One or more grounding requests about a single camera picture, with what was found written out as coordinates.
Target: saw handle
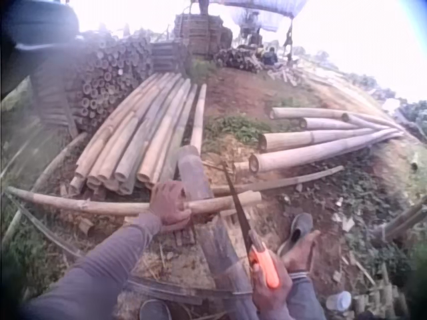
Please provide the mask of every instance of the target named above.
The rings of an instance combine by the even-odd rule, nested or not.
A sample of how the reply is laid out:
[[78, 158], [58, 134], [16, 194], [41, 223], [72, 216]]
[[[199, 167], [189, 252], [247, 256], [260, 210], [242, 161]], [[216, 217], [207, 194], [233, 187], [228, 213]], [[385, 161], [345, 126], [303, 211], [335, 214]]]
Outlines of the saw handle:
[[266, 278], [267, 286], [270, 289], [277, 289], [280, 286], [280, 280], [272, 256], [270, 255], [266, 244], [261, 241], [258, 235], [251, 231], [250, 237], [252, 239], [252, 248], [248, 255], [249, 264], [254, 265], [257, 263], [260, 265], [260, 268], [264, 273], [264, 277]]

